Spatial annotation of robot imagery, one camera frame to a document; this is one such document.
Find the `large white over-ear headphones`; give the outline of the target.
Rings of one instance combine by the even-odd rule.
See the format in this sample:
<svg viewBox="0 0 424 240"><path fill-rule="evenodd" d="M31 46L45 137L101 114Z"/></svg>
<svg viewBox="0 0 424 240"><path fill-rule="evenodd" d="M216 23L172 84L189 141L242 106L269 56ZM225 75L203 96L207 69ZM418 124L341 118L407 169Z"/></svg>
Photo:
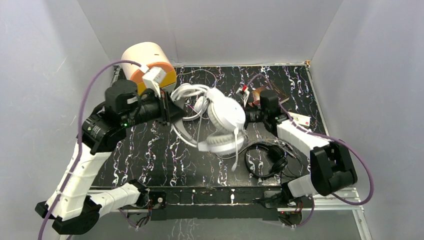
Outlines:
<svg viewBox="0 0 424 240"><path fill-rule="evenodd" d="M210 152L219 156L235 154L235 161L231 167L231 171L234 172L245 140L244 109L235 99L225 96L219 89L203 84L184 83L177 87L170 97L174 104L182 108L186 99L199 95L207 102L206 112L217 132L209 135L204 141L195 140L186 131L182 119L171 124L171 129L184 143L197 148L200 152Z"/></svg>

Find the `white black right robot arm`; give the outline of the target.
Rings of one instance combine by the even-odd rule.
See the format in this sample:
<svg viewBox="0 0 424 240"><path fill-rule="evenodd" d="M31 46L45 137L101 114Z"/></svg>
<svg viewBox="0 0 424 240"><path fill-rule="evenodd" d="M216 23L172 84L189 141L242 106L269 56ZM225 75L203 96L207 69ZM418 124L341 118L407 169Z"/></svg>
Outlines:
<svg viewBox="0 0 424 240"><path fill-rule="evenodd" d="M358 176L346 146L316 136L293 122L280 107L274 90L259 93L259 105L245 108L247 123L262 122L275 137L292 144L309 159L310 173L284 182L275 197L295 207L303 196L328 196L357 183Z"/></svg>

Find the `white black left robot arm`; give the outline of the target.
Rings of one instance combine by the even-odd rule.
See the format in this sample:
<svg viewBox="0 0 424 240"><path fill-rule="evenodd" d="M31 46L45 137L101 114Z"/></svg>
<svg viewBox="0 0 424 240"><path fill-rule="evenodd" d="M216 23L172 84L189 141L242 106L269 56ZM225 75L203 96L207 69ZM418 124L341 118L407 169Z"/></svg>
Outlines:
<svg viewBox="0 0 424 240"><path fill-rule="evenodd" d="M83 235L104 215L133 205L151 204L150 190L137 180L98 194L89 194L101 166L127 136L127 129L150 121L170 125L185 112L168 92L146 89L138 94L130 80L118 80L105 91L105 100L79 124L71 161L55 193L35 211L60 235Z"/></svg>

